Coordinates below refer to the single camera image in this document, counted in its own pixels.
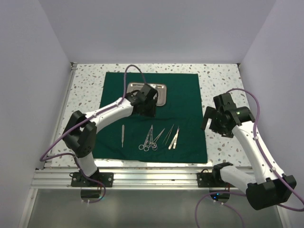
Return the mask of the stainless steel instrument tray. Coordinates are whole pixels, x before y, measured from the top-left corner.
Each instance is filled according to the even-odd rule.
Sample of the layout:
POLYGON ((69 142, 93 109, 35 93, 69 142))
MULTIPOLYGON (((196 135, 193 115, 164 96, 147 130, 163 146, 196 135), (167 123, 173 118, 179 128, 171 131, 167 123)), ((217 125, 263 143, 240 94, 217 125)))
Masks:
MULTIPOLYGON (((167 101, 167 86, 165 84, 153 84, 153 83, 148 83, 148 85, 150 85, 154 89, 157 89, 158 91, 157 106, 158 107, 164 106, 167 101)), ((141 90, 143 86, 144 83, 130 82, 127 85, 127 93, 130 93, 135 90, 141 90)))

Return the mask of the steel scalpel handle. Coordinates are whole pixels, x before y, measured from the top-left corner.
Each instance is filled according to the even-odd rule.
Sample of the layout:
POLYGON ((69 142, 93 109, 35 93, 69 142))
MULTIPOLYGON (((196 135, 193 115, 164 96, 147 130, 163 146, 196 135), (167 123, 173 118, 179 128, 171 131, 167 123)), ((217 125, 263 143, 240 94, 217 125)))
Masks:
POLYGON ((124 131, 125 131, 125 125, 122 125, 122 138, 121 138, 121 144, 122 144, 122 148, 124 147, 124 131))

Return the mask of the thin pointed steel tweezers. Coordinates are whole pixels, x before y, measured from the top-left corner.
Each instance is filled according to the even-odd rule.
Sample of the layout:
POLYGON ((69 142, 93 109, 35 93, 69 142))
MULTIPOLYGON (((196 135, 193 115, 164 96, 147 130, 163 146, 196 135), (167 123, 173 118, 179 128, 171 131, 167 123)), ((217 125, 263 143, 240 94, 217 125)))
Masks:
POLYGON ((170 130, 168 131, 167 135, 165 136, 165 138, 164 138, 164 140, 163 140, 163 142, 162 142, 164 145, 167 144, 167 142, 168 142, 168 140, 169 140, 169 137, 170 137, 170 135, 171 135, 171 132, 172 132, 173 128, 174 128, 174 124, 172 125, 172 127, 170 128, 170 130))

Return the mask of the green surgical drape cloth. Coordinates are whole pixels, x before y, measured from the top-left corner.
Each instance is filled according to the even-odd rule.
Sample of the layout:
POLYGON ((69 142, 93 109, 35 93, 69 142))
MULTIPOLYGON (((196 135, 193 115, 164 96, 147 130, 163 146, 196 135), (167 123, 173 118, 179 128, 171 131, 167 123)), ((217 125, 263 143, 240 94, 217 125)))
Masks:
POLYGON ((165 84, 167 101, 156 108, 154 118, 132 115, 105 127, 96 136, 93 156, 96 159, 131 160, 166 163, 206 163, 205 132, 201 129, 203 111, 197 74, 128 73, 127 83, 142 82, 165 84), (125 125, 122 148, 122 125, 125 125), (166 145, 162 142, 174 124, 166 145), (157 141, 156 151, 138 149, 153 125, 153 139, 165 128, 157 141), (169 150, 176 131, 180 128, 175 149, 169 150))

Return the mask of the steel needle holder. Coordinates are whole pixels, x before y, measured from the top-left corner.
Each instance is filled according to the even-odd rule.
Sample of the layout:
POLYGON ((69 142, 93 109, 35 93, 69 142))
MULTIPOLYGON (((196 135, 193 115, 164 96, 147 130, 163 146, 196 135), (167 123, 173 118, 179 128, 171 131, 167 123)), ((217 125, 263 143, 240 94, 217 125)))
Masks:
POLYGON ((165 128, 158 134, 158 136, 153 140, 152 139, 152 133, 150 133, 151 140, 147 141, 145 148, 143 149, 144 151, 148 151, 150 148, 154 151, 158 149, 157 147, 157 141, 159 140, 160 136, 164 132, 165 128))

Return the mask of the steel ring-handled clamp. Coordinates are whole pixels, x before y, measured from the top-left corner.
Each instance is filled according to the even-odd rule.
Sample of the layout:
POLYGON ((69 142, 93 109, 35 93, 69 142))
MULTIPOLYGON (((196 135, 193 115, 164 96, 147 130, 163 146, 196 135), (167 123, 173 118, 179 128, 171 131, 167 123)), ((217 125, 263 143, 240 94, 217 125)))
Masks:
POLYGON ((144 143, 140 144, 138 146, 139 150, 142 150, 142 151, 145 151, 145 152, 147 152, 149 150, 149 147, 150 147, 149 139, 150 139, 150 136, 152 135, 152 131, 153 131, 153 126, 150 127, 150 129, 149 129, 149 131, 148 131, 148 133, 145 137, 144 143))

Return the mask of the steel surgical scissors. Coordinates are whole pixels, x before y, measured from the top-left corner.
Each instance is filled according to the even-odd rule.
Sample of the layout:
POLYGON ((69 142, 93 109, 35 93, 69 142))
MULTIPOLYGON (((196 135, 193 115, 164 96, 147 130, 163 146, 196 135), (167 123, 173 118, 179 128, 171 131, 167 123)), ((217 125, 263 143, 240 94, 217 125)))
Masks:
POLYGON ((144 151, 149 151, 149 149, 152 150, 156 150, 157 149, 157 144, 156 142, 153 140, 153 125, 151 125, 149 131, 148 131, 148 135, 147 135, 147 139, 146 142, 144 143, 144 151))

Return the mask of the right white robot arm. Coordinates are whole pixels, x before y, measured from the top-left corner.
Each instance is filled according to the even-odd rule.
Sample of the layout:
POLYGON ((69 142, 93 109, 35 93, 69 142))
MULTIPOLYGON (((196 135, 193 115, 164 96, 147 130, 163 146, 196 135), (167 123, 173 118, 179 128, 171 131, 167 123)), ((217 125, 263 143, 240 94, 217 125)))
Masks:
POLYGON ((294 176, 287 176, 277 165, 262 138, 257 134, 257 117, 246 106, 237 107, 231 94, 213 98, 215 107, 206 108, 202 129, 211 121, 209 129, 223 137, 239 141, 254 174, 249 175, 230 162, 213 166, 211 172, 197 174, 207 185, 223 186, 230 183, 242 191, 251 207, 261 210, 287 202, 296 187, 294 176))

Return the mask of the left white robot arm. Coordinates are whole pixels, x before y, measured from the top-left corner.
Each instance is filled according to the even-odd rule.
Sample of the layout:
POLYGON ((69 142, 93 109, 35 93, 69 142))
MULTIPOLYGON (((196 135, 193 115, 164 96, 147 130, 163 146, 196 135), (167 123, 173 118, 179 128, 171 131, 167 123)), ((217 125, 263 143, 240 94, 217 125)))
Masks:
POLYGON ((82 181, 94 186, 99 180, 92 151, 97 133, 114 122, 131 115, 154 117, 158 91, 156 85, 144 84, 140 90, 124 94, 113 103, 88 113, 72 113, 63 132, 63 141, 71 149, 82 172, 82 181))

